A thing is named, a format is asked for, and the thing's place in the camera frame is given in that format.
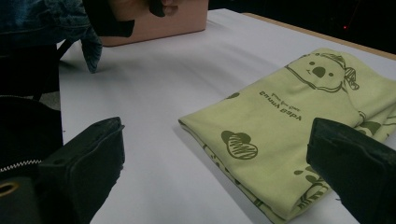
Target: cardboard box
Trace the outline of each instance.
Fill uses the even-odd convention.
[[[135,21],[130,37],[102,36],[103,46],[114,47],[151,39],[184,35],[206,28],[209,0],[185,0],[176,15],[159,18],[148,14]]]

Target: white paper sheet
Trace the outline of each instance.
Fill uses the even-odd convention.
[[[126,162],[92,223],[270,223],[177,119],[317,48],[346,51],[396,79],[396,62],[221,9],[206,30],[104,49],[96,74],[79,44],[60,66],[64,141],[120,117]],[[395,134],[387,145],[396,148]],[[335,193],[291,223],[357,223]]]

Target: cartoon koala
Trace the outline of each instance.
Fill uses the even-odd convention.
[[[306,54],[285,67],[314,90],[347,91],[346,82],[353,91],[359,89],[355,69],[346,67],[344,58],[335,54]]]

